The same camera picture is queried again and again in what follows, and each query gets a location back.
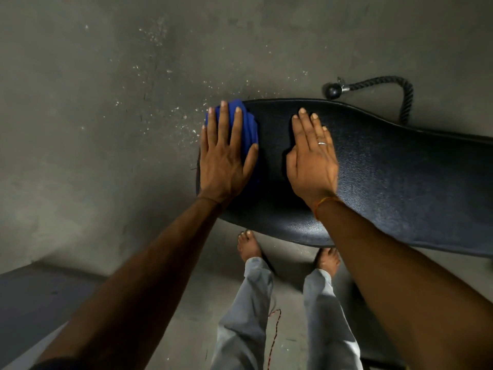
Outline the person's left hand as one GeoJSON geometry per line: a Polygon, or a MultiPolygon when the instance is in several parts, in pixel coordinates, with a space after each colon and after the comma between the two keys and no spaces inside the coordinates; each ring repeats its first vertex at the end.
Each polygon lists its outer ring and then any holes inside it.
{"type": "Polygon", "coordinates": [[[208,152],[200,160],[202,191],[199,195],[215,198],[225,209],[245,188],[250,180],[243,177],[241,159],[242,112],[236,108],[231,139],[224,147],[217,146],[217,126],[213,107],[208,109],[208,152]]]}

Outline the person's right hand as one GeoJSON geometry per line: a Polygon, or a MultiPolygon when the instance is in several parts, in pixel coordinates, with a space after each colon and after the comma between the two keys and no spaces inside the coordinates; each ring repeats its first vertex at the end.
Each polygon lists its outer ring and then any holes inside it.
{"type": "Polygon", "coordinates": [[[309,114],[317,134],[318,147],[307,147],[299,123],[298,114],[292,117],[292,130],[297,146],[297,180],[291,185],[293,192],[312,210],[316,201],[336,195],[338,161],[335,154],[328,154],[323,145],[323,125],[316,113],[309,114]]]}

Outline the blue cleaning cloth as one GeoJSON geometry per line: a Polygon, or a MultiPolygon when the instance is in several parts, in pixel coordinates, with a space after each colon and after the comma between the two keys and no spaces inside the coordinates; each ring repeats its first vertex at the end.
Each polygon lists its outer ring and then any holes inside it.
{"type": "MultiPolygon", "coordinates": [[[[233,101],[228,102],[228,111],[229,111],[229,140],[231,139],[231,131],[234,125],[234,117],[235,117],[235,111],[236,108],[239,108],[242,112],[242,117],[243,117],[243,123],[242,123],[242,136],[241,136],[241,148],[240,148],[240,154],[241,154],[241,159],[242,162],[244,163],[249,150],[253,144],[258,144],[259,145],[259,133],[258,133],[258,125],[255,119],[255,116],[250,113],[243,101],[240,99],[235,99],[233,101]]],[[[216,106],[214,108],[215,111],[215,119],[217,123],[219,123],[219,116],[220,116],[220,105],[216,106]]],[[[206,118],[205,118],[205,123],[204,123],[204,129],[207,130],[207,125],[208,125],[208,120],[209,120],[209,111],[207,110],[206,113],[206,118]]],[[[201,176],[200,176],[200,153],[199,153],[199,160],[198,160],[198,168],[197,168],[197,194],[202,191],[202,182],[201,182],[201,176]]],[[[259,185],[260,185],[260,162],[257,160],[255,168],[253,169],[253,172],[251,174],[249,182],[246,184],[244,188],[244,192],[246,191],[253,191],[255,190],[259,185]]]]}

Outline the person's left forearm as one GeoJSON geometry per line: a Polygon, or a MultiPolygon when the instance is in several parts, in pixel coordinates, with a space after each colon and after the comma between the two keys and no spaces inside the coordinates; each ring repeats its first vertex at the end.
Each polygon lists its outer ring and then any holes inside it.
{"type": "Polygon", "coordinates": [[[36,363],[77,357],[92,370],[144,370],[222,211],[213,202],[195,200],[102,283],[36,363]]]}

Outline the person's right forearm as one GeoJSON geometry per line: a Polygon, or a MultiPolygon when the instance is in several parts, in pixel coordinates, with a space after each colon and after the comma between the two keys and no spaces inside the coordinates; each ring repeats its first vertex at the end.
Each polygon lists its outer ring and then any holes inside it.
{"type": "Polygon", "coordinates": [[[411,370],[493,370],[493,303],[339,202],[318,215],[411,370]]]}

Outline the orange thread wristband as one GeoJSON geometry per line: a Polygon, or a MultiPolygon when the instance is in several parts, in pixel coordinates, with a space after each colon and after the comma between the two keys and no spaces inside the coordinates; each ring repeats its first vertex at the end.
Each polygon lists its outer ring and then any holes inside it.
{"type": "Polygon", "coordinates": [[[321,222],[321,220],[319,219],[319,215],[318,215],[318,208],[323,205],[323,203],[325,202],[329,202],[329,201],[333,201],[333,202],[339,202],[339,203],[344,203],[338,196],[336,195],[332,195],[332,196],[326,196],[324,198],[321,198],[320,200],[316,201],[313,209],[312,209],[312,212],[313,212],[313,215],[314,215],[314,218],[318,221],[318,222],[321,222]]]}

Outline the black padded bench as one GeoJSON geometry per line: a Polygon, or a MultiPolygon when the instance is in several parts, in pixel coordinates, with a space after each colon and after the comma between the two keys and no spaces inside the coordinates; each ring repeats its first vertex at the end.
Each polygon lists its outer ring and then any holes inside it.
{"type": "Polygon", "coordinates": [[[410,246],[493,258],[493,139],[412,129],[323,99],[244,105],[258,125],[259,183],[227,207],[224,221],[283,241],[333,246],[287,180],[291,118],[303,107],[331,133],[337,194],[347,206],[410,246]]]}

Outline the person's left foot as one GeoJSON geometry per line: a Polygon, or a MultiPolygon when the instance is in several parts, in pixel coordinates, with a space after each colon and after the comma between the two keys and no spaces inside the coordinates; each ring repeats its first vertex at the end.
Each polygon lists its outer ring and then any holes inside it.
{"type": "Polygon", "coordinates": [[[251,258],[263,258],[263,253],[256,240],[255,234],[249,229],[238,235],[237,250],[244,263],[251,258]]]}

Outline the person's foot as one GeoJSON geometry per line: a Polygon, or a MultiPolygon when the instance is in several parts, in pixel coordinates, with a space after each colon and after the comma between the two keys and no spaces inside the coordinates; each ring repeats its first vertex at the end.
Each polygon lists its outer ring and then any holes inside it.
{"type": "Polygon", "coordinates": [[[315,267],[333,278],[340,266],[341,259],[336,248],[319,248],[315,258],[315,267]]]}
{"type": "Polygon", "coordinates": [[[249,229],[238,235],[237,250],[244,263],[251,258],[263,258],[263,253],[256,240],[255,234],[249,229]]]}

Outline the person's right foot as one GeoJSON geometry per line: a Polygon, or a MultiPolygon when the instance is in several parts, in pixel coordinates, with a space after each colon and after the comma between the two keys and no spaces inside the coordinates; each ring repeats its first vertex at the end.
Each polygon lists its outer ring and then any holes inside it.
{"type": "Polygon", "coordinates": [[[341,259],[336,248],[319,248],[315,258],[315,267],[333,278],[340,266],[341,259]]]}

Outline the grey trousers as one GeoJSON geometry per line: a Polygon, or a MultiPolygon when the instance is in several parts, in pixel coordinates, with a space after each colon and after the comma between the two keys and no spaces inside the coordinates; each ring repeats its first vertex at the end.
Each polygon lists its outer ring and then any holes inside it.
{"type": "MultiPolygon", "coordinates": [[[[248,259],[244,280],[219,321],[211,370],[263,370],[273,274],[261,257],[248,259]]],[[[363,370],[361,350],[330,274],[315,269],[303,287],[307,317],[308,370],[363,370]]]]}

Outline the dark grey floor mat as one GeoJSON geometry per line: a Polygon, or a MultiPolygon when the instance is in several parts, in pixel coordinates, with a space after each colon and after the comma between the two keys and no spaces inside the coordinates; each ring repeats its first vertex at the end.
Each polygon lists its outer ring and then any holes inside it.
{"type": "Polygon", "coordinates": [[[105,277],[33,263],[0,275],[0,370],[28,370],[105,277]]]}

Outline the dark shirt sleeve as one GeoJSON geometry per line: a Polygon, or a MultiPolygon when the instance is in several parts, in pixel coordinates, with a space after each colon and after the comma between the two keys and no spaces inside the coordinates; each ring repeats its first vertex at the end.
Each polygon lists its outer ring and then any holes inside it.
{"type": "Polygon", "coordinates": [[[56,357],[35,363],[29,370],[92,370],[77,357],[56,357]]]}

